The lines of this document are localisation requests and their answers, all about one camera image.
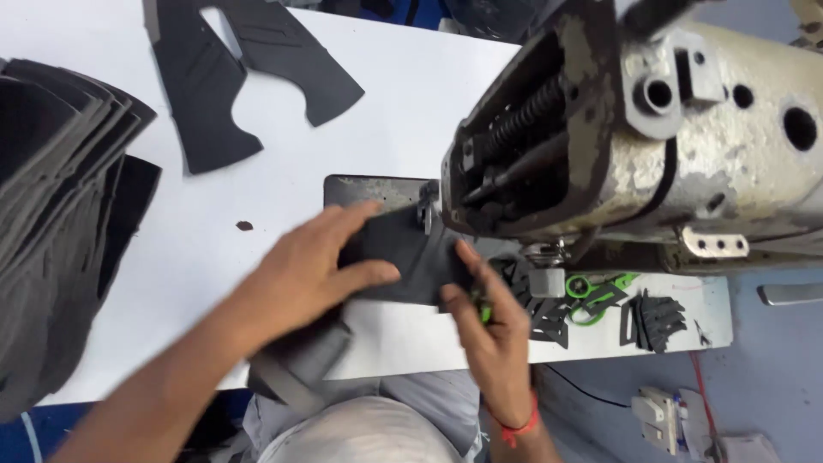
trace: white shirt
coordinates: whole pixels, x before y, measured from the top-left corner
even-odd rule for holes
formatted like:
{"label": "white shirt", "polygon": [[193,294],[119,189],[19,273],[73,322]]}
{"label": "white shirt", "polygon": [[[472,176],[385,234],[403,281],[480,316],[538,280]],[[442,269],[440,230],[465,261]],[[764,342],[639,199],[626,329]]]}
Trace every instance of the white shirt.
{"label": "white shirt", "polygon": [[463,463],[432,423],[407,405],[361,397],[285,431],[258,463]]}

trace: red wire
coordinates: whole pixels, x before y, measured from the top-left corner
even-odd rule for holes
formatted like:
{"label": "red wire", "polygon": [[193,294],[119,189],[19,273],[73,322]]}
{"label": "red wire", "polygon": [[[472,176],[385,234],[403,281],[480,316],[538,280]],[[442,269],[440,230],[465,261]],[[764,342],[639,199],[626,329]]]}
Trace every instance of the red wire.
{"label": "red wire", "polygon": [[712,417],[712,411],[709,407],[709,400],[706,398],[706,387],[703,384],[703,374],[700,372],[700,353],[691,351],[689,352],[689,357],[691,358],[691,364],[695,366],[695,375],[697,376],[697,387],[700,388],[700,395],[703,396],[703,406],[706,410],[706,419],[709,420],[709,435],[714,439],[718,435],[717,428],[714,427],[714,418]]}

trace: red thread bracelet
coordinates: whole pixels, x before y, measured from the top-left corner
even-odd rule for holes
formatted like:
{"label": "red thread bracelet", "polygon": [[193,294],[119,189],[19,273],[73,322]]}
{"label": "red thread bracelet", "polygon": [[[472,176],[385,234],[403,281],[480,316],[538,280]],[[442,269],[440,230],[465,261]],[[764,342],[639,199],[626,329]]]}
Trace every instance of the red thread bracelet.
{"label": "red thread bracelet", "polygon": [[519,429],[509,428],[508,426],[502,424],[497,418],[495,418],[495,414],[491,413],[491,417],[495,419],[495,421],[497,422],[497,424],[500,425],[500,428],[503,431],[502,432],[503,442],[506,442],[507,444],[509,444],[509,447],[511,447],[511,448],[517,448],[517,440],[514,437],[518,436],[520,434],[528,433],[529,431],[534,429],[534,427],[537,425],[538,419],[540,418],[540,414],[537,412],[537,395],[534,393],[534,390],[532,390],[531,392],[532,392],[532,416],[529,417],[528,423],[526,423],[526,425],[523,426],[522,428],[519,428]]}

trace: hand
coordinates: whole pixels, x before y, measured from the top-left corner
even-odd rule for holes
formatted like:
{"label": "hand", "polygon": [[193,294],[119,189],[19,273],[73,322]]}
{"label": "hand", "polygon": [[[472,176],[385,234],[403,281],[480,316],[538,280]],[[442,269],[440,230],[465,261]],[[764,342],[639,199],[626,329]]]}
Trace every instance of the hand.
{"label": "hand", "polygon": [[492,415],[509,428],[522,428],[532,416],[528,373],[530,324],[526,311],[497,273],[465,241],[457,252],[491,302],[491,320],[483,326],[477,307],[459,286],[443,286],[440,295],[454,317],[468,366]]}
{"label": "hand", "polygon": [[337,268],[340,249],[365,220],[382,207],[365,201],[348,208],[334,205],[286,233],[260,265],[234,290],[217,311],[240,324],[248,348],[317,320],[352,293],[394,283],[400,272],[384,260],[365,260]]}

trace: screw hole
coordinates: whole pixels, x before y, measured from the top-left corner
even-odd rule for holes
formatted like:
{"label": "screw hole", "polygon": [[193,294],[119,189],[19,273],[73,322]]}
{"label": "screw hole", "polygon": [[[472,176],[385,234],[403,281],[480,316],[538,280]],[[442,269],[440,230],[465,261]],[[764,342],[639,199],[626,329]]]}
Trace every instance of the screw hole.
{"label": "screw hole", "polygon": [[817,124],[805,110],[792,108],[783,116],[786,138],[798,151],[809,151],[817,141]]}
{"label": "screw hole", "polygon": [[745,85],[737,85],[732,90],[732,96],[737,107],[741,110],[749,108],[755,102],[755,94],[751,93],[751,89]]}
{"label": "screw hole", "polygon": [[723,201],[725,200],[725,194],[717,193],[715,196],[712,196],[712,199],[709,201],[708,204],[706,204],[706,209],[712,213],[716,208],[718,208],[718,206],[720,206],[720,204],[723,204]]}
{"label": "screw hole", "polygon": [[666,109],[672,103],[672,89],[664,81],[652,81],[646,88],[646,96],[652,105]]}

